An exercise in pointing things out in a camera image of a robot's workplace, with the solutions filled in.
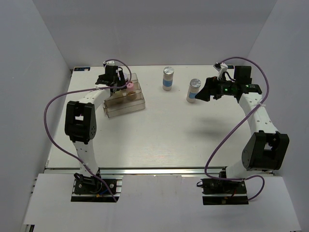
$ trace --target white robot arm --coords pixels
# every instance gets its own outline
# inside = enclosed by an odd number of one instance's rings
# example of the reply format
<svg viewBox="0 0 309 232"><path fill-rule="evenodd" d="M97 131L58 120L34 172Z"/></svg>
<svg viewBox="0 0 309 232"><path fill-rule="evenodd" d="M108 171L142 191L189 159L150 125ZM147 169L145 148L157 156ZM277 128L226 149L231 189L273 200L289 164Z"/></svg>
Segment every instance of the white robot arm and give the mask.
<svg viewBox="0 0 309 232"><path fill-rule="evenodd" d="M77 156L98 177L100 170L93 149L93 138L97 131L96 109L111 96L111 93L119 90L115 87L123 87L125 83L123 71L118 71L118 66L106 65L105 73L98 76L97 90L89 92L79 101L70 101L67 104L65 133L73 142ZM79 186L78 193L100 191L101 182L86 170L84 164L80 163L80 172L74 175Z"/></svg>
<svg viewBox="0 0 309 232"><path fill-rule="evenodd" d="M217 69L225 67L215 64ZM210 101L210 97L220 99L223 95L234 96L247 115L262 100L259 85L251 84L251 66L235 66L234 81L226 81L224 73L221 78L206 79L205 86L196 95L196 99ZM241 160L228 166L226 178L246 178L253 174L278 170L281 167L289 144L287 134L279 133L270 120L265 106L261 105L249 118L251 138L243 149Z"/></svg>
<svg viewBox="0 0 309 232"><path fill-rule="evenodd" d="M97 85L98 88L102 87L108 87L107 85ZM111 96L109 89L103 89L103 90L95 90L92 92L89 92L86 96L84 96L82 99L78 101L79 104L92 104L94 105L94 110L96 109L107 99ZM90 128L90 133L95 136L96 134L96 126L93 125ZM99 171L96 159L95 159L95 153L93 150L93 139L90 139L87 143L84 141L75 141L73 142L77 156L81 158L87 167L93 172L97 173ZM86 170L86 168L80 163L80 174L83 176L91 177L91 174Z"/></svg>

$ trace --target cylindrical container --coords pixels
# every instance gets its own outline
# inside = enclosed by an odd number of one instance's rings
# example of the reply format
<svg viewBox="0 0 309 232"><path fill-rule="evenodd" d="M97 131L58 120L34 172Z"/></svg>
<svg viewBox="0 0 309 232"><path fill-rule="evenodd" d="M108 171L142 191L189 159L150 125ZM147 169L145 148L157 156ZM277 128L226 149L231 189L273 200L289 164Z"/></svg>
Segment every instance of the cylindrical container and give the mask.
<svg viewBox="0 0 309 232"><path fill-rule="evenodd" d="M196 101L195 95L199 92L199 88L201 87L201 81L198 79L192 79L190 81L190 86L187 94L187 101L189 103L194 103Z"/></svg>
<svg viewBox="0 0 309 232"><path fill-rule="evenodd" d="M172 67L165 67L163 70L163 89L170 91L173 84L174 69Z"/></svg>
<svg viewBox="0 0 309 232"><path fill-rule="evenodd" d="M132 82L130 82L126 86L126 97L130 101L136 99L136 91L135 91L135 88L134 88L134 84Z"/></svg>

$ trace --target transparent container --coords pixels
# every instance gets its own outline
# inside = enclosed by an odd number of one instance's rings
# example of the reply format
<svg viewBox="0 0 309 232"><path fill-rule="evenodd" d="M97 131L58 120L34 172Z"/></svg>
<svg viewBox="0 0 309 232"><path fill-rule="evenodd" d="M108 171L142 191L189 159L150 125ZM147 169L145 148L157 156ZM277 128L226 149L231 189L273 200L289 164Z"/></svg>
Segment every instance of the transparent container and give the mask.
<svg viewBox="0 0 309 232"><path fill-rule="evenodd" d="M130 94L127 95L128 93L124 89L118 91L119 93L114 93L105 100L104 112L109 118L145 109L145 99L135 73L132 74L131 82L134 85L133 88L135 93L131 91Z"/></svg>

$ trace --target silver can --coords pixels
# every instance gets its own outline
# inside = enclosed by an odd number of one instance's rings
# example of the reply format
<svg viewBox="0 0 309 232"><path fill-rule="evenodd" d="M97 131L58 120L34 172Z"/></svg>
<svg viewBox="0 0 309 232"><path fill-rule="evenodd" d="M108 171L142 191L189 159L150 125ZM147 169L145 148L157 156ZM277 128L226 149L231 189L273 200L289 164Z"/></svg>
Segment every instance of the silver can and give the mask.
<svg viewBox="0 0 309 232"><path fill-rule="evenodd" d="M199 88L201 87L201 81L198 79L192 79L190 81L190 86L187 94L187 101L189 103L194 103L196 101L195 95L199 92Z"/></svg>
<svg viewBox="0 0 309 232"><path fill-rule="evenodd" d="M170 91L173 84L174 69L172 67L165 67L163 70L163 89Z"/></svg>

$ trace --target wire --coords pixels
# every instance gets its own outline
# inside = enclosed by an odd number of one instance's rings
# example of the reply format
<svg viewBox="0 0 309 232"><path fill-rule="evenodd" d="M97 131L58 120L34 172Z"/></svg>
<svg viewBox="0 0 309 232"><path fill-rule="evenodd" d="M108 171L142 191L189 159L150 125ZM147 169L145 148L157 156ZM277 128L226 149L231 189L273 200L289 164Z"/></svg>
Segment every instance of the wire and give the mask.
<svg viewBox="0 0 309 232"><path fill-rule="evenodd" d="M225 78L225 74L227 74L227 76L228 76L228 78L231 80L231 81L236 81L235 79L233 79L231 76L230 76L230 74L228 73L228 72L224 72L222 75L223 75L223 77Z"/></svg>
<svg viewBox="0 0 309 232"><path fill-rule="evenodd" d="M236 194L236 189L234 190L234 193L232 194L232 196L230 196L230 198L234 197L235 194Z"/></svg>
<svg viewBox="0 0 309 232"><path fill-rule="evenodd" d="M269 94L269 83L268 83L267 77L266 77L264 71L261 69L261 67L260 67L257 63L255 63L254 61L252 61L252 60L250 60L250 59L244 58L244 57L229 57L229 58L226 58L226 59L220 61L219 63L221 64L221 63L223 63L223 62L225 62L225 61L227 61L227 60L230 60L230 59L242 59L242 60L245 60L245 61L247 61L247 62L253 64L254 66L256 66L256 67L258 68L258 70L261 72L261 74L262 74L262 76L264 77L264 79L265 79L265 83L266 83L266 94L265 94L264 98L260 101L260 104L258 104L256 107L254 107L254 108L245 116L245 118L244 118L242 121L240 121L240 123L237 124L237 125L231 130L231 132L230 132L229 134L227 134L227 136L226 136L226 137L219 143L219 145L215 148L215 150L213 151L213 153L211 154L211 156L209 157L209 159L208 159L208 161L207 161L207 163L206 163L206 165L205 165L204 172L205 172L206 176L208 176L209 178L212 178L212 179L216 179L216 180L242 181L242 180L250 180L250 179L255 178L255 177L261 178L262 181L263 181L262 186L261 186L261 189L258 191L257 194L255 194L253 197L251 197L251 198L248 199L248 200L250 201L250 200L256 198L258 195L260 195L260 193L262 192L262 190L263 190L263 188L264 188L264 186L265 186L265 179L264 179L262 176L260 176L260 175L252 175L252 176L247 177L247 178L245 178L245 179L242 179L242 178L221 178L221 177L215 177L215 176L209 175L209 174L207 173L208 166L209 166L209 164L210 164L212 158L214 157L214 155L217 153L217 151L218 151L218 150L222 147L222 145L228 140L228 138L231 137L231 135L232 135L232 134L233 134L245 121L247 121L247 119L248 119L260 106L261 106L261 104L265 102L265 100L267 99L268 94Z"/></svg>
<svg viewBox="0 0 309 232"><path fill-rule="evenodd" d="M101 189L102 189L102 182L101 182L101 187L98 189L98 191L96 191L96 192L92 192L92 191L90 191L91 193L98 193L98 192L100 192L101 191Z"/></svg>
<svg viewBox="0 0 309 232"><path fill-rule="evenodd" d="M108 189L104 190L103 192L100 192L99 195L103 195L105 192L107 192Z"/></svg>
<svg viewBox="0 0 309 232"><path fill-rule="evenodd" d="M203 184L199 185L199 183L201 183L203 180L197 182L197 187L203 187Z"/></svg>
<svg viewBox="0 0 309 232"><path fill-rule="evenodd" d="M118 61L118 62L122 63L122 64L128 69L128 71L129 71L129 73L130 73L130 78L129 78L128 82L126 82L123 86L120 86L120 87L101 87L101 88L99 88L99 89L112 89L112 88L124 88L124 87L126 87L127 84L130 83L131 78L132 78L131 69L130 69L125 63L123 63L122 61L120 61L120 60L118 60L118 59L108 59L108 60L105 61L105 63L108 62L108 61ZM77 159L77 160L85 167L85 169L86 169L94 178L98 179L102 184L105 185L105 187L107 188L108 192L111 194L111 196L112 196L112 198L114 199L114 201L117 202L115 196L113 195L112 191L110 190L110 188L109 188L109 186L106 184L106 182L105 182L103 179L101 179L100 177L98 177L97 175L95 175L95 174L88 168L88 166L84 163L84 161L83 161L81 158L79 158L78 156L76 156L76 155L70 153L69 151L63 149L62 147L60 147L60 145L58 145L58 144L54 141L52 135L51 135L50 132L49 132L48 126L47 126L47 110L48 110L48 107L51 105L51 103L53 103L54 100L56 100L56 99L58 99L58 98L60 98L60 97L62 97L62 96L66 96L66 95L68 95L68 94L72 94L72 93L81 93L81 92L88 92L88 91L94 91L94 90L97 90L97 89L96 89L96 88L81 89L81 90L75 90L75 91L71 91L71 92L61 93L61 94L59 94L58 96L55 96L53 99L51 99L51 100L48 102L48 104L47 104L46 107L45 107L45 110L44 110L44 127L45 127L45 131L46 131L46 133L47 133L48 138L49 138L50 141L55 145L55 147L57 147L59 150L63 151L64 153L68 154L69 156L72 156L73 158Z"/></svg>

